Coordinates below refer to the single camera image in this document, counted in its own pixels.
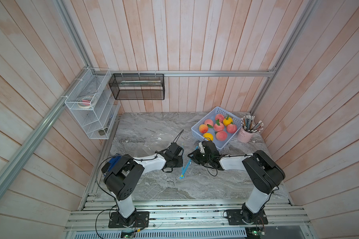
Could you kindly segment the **pink peach basket front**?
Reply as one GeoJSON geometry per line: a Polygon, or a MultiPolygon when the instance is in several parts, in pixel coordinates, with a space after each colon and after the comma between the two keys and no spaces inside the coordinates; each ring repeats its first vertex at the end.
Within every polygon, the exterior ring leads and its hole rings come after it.
{"type": "Polygon", "coordinates": [[[218,141],[225,141],[227,139],[227,136],[228,136],[227,133],[223,130],[218,131],[215,135],[218,141]]]}

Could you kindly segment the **pink peach basket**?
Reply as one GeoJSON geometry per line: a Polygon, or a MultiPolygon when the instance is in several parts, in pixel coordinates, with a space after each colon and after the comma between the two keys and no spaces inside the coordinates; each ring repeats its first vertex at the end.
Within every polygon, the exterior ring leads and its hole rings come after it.
{"type": "Polygon", "coordinates": [[[223,130],[218,131],[215,135],[218,141],[225,141],[227,139],[227,136],[228,136],[227,133],[223,130]]]}
{"type": "Polygon", "coordinates": [[[213,126],[214,131],[219,132],[224,130],[224,124],[222,122],[216,121],[213,126]]]}
{"type": "Polygon", "coordinates": [[[236,131],[237,131],[237,126],[235,125],[235,124],[228,124],[227,126],[226,126],[226,131],[228,132],[228,133],[231,133],[231,134],[234,134],[236,131]]]}

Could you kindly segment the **orange pink toy peach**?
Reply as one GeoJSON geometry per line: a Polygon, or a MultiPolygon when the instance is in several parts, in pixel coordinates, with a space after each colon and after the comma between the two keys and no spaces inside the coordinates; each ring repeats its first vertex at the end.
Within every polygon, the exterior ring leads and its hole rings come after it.
{"type": "Polygon", "coordinates": [[[207,133],[207,132],[208,132],[208,129],[209,129],[209,127],[208,127],[207,124],[201,124],[201,125],[199,126],[199,128],[198,128],[198,130],[199,130],[199,132],[200,132],[201,134],[207,133]]]}

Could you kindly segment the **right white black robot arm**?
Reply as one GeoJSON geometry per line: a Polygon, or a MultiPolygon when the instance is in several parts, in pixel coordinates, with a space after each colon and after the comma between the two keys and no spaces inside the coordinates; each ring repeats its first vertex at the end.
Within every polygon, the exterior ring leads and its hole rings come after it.
{"type": "Polygon", "coordinates": [[[188,158],[217,171],[247,172],[254,188],[241,209],[240,214],[245,216],[258,215],[285,179],[284,171],[262,150],[242,155],[220,154],[212,141],[202,141],[188,158]]]}

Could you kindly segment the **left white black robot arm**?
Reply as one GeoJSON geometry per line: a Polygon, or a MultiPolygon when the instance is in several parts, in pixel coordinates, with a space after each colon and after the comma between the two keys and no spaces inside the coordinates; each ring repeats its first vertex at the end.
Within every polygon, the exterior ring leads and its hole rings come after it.
{"type": "Polygon", "coordinates": [[[183,148],[177,143],[170,145],[153,155],[146,157],[132,157],[128,154],[117,154],[101,169],[104,183],[111,195],[115,197],[118,214],[122,220],[130,221],[135,215],[132,193],[141,176],[152,171],[164,171],[183,166],[183,148]]]}

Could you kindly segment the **pink peach basket centre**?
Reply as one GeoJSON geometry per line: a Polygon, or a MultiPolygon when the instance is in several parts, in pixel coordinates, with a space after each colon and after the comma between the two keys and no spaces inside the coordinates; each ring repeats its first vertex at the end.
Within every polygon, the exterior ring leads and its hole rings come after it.
{"type": "Polygon", "coordinates": [[[214,131],[219,132],[224,130],[224,124],[222,122],[216,121],[213,126],[214,131]]]}

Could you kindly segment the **pink peach basket right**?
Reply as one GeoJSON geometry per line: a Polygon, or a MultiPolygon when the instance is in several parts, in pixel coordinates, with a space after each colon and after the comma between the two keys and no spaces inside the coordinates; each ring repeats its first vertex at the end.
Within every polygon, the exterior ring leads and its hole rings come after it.
{"type": "Polygon", "coordinates": [[[226,126],[226,131],[228,132],[228,133],[231,133],[231,134],[234,134],[236,131],[237,131],[237,126],[235,125],[235,124],[228,124],[227,126],[226,126]]]}

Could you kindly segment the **lavender plastic basket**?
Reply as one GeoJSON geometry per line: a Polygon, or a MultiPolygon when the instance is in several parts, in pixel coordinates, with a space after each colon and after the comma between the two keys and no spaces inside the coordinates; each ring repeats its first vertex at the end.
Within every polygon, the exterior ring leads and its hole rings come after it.
{"type": "Polygon", "coordinates": [[[199,141],[211,140],[218,150],[222,150],[241,128],[241,119],[221,107],[192,126],[192,136],[199,141]]]}

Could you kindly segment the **yellow fruit in basket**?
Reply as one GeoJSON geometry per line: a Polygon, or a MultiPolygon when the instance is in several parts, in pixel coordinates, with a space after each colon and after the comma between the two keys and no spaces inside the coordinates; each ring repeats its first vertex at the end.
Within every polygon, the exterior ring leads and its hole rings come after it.
{"type": "Polygon", "coordinates": [[[227,116],[226,118],[223,119],[223,124],[225,126],[228,126],[228,125],[230,125],[232,123],[233,123],[233,119],[231,117],[229,117],[229,116],[227,116]]]}

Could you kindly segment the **pink pen cup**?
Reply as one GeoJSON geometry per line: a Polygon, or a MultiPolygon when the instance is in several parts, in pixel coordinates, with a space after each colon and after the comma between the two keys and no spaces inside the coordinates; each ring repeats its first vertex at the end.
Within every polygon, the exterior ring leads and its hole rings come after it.
{"type": "Polygon", "coordinates": [[[244,128],[241,128],[240,131],[237,133],[237,139],[243,143],[248,143],[253,136],[254,133],[247,132],[244,130],[244,128]]]}

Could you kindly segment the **bundle of pens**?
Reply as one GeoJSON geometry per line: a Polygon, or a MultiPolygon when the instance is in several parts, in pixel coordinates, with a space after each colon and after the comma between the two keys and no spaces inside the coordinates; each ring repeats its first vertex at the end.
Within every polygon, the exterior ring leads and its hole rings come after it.
{"type": "Polygon", "coordinates": [[[246,115],[241,118],[242,129],[249,133],[261,132],[264,129],[264,123],[260,120],[255,122],[255,116],[246,115]]]}

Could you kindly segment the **blue black device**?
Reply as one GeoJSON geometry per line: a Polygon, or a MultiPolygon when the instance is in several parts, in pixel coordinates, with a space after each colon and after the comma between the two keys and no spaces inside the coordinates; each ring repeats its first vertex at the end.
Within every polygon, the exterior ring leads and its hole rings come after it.
{"type": "Polygon", "coordinates": [[[108,161],[108,170],[107,171],[111,171],[111,169],[114,167],[114,165],[119,161],[119,159],[122,157],[122,155],[117,154],[115,155],[113,158],[111,158],[108,161]]]}

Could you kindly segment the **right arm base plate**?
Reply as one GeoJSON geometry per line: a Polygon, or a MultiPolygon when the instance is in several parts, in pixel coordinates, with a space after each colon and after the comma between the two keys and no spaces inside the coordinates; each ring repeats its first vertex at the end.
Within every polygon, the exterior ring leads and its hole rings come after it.
{"type": "Polygon", "coordinates": [[[263,209],[256,214],[242,209],[226,210],[225,213],[224,217],[228,219],[228,223],[231,226],[268,224],[268,219],[263,209]]]}

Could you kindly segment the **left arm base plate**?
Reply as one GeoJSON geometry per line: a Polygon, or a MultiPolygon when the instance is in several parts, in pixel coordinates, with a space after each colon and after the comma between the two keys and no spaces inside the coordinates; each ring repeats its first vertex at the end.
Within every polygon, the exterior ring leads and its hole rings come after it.
{"type": "Polygon", "coordinates": [[[150,213],[147,211],[135,211],[130,217],[124,218],[121,213],[113,212],[110,216],[108,224],[109,228],[127,229],[127,228],[141,228],[144,229],[149,226],[150,213]]]}

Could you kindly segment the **black mesh wall basket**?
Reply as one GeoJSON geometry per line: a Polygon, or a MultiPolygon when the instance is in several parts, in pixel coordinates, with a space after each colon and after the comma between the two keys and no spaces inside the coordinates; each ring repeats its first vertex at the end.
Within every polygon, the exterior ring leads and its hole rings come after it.
{"type": "Polygon", "coordinates": [[[164,100],[163,74],[114,73],[109,87],[116,100],[164,100]]]}

